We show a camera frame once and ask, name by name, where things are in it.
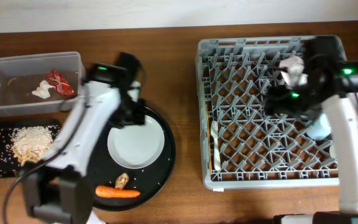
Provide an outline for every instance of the wooden table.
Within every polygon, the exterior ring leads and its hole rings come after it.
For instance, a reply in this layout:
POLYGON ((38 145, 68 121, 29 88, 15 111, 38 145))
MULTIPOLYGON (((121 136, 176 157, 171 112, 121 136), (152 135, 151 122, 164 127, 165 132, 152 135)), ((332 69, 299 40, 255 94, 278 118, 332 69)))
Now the wooden table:
MULTIPOLYGON (((204 187, 195 74, 197 43, 209 38, 318 34, 339 35, 348 58, 358 59, 358 22, 0 34, 0 57, 77 51, 89 67, 93 62, 113 62, 118 51, 124 51, 137 55, 143 63, 149 77, 142 96, 172 128, 177 163, 166 186, 152 200, 126 212, 96 210, 101 219, 109 223, 247 222, 286 213, 337 210, 338 188, 219 193, 204 187)), ((36 117, 64 122, 66 114, 36 117)), ((0 179, 0 223, 2 198, 12 181, 0 179)), ((38 223, 26 216, 19 189, 11 198, 9 219, 11 223, 38 223)))

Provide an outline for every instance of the red food item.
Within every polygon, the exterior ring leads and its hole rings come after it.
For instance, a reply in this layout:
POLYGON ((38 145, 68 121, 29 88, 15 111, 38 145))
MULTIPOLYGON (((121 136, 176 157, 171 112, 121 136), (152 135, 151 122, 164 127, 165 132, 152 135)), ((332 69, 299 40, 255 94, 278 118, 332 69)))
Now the red food item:
POLYGON ((73 96, 74 90, 70 87, 70 84, 66 81, 63 75, 56 72, 56 70, 50 71, 47 75, 46 81, 49 85, 53 86, 55 90, 58 91, 59 94, 63 96, 73 96))

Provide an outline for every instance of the orange carrot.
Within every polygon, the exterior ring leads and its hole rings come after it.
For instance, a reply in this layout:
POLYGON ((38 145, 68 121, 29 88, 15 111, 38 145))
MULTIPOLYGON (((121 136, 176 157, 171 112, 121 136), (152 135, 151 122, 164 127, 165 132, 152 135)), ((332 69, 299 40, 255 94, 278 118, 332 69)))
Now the orange carrot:
POLYGON ((114 187, 97 186, 96 195, 104 198, 134 198, 140 195, 137 190, 119 190, 114 187))

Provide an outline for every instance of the white fork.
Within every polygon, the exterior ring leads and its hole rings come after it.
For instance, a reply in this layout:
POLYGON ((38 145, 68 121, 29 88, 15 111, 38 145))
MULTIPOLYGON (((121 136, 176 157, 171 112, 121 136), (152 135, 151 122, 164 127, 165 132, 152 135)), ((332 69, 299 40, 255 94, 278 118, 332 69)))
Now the white fork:
POLYGON ((211 135, 214 139, 214 168, 215 170, 221 170, 221 157, 218 149, 218 122, 212 121, 211 135))

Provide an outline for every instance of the green light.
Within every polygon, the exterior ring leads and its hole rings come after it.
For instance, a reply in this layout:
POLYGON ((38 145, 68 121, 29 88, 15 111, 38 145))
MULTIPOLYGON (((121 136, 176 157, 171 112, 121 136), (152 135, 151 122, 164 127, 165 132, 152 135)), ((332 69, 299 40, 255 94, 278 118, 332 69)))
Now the green light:
POLYGON ((351 70, 350 68, 344 68, 342 69, 342 71, 345 75, 350 75, 353 73, 353 70, 351 70))
POLYGON ((297 98, 299 96, 298 93, 295 93, 294 91, 291 91, 291 97, 292 98, 297 98))

